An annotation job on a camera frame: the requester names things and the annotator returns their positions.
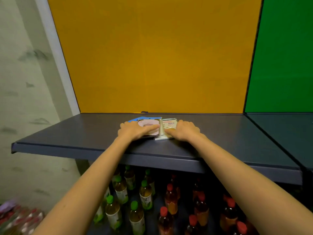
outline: green panel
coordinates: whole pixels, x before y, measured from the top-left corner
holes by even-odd
[[[313,0],[264,0],[245,111],[313,111]]]

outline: green bottle cap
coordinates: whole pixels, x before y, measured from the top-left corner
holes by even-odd
[[[146,187],[146,186],[147,186],[147,181],[146,181],[146,180],[143,180],[143,181],[141,182],[141,186],[142,186],[142,187]]]
[[[121,180],[122,180],[122,177],[121,177],[120,175],[117,175],[117,176],[115,177],[115,181],[116,181],[116,182],[121,182]]]
[[[108,196],[106,198],[106,201],[108,202],[108,204],[112,204],[113,203],[113,196]]]
[[[131,210],[136,210],[138,209],[138,202],[137,201],[133,201],[131,203]]]

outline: white wall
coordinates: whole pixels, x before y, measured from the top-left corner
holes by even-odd
[[[12,142],[56,124],[64,118],[62,112],[70,112],[64,101],[52,100],[43,68],[48,66],[50,75],[54,71],[50,77],[59,78],[53,56],[46,43],[44,50],[34,52],[23,23],[27,11],[22,16],[17,2],[0,0],[0,202],[17,198],[23,205],[49,211],[80,175],[73,159],[10,154]],[[32,23],[42,29],[41,22]]]

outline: yellow panel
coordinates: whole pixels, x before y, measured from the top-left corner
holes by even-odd
[[[261,0],[49,4],[81,112],[243,112]]]

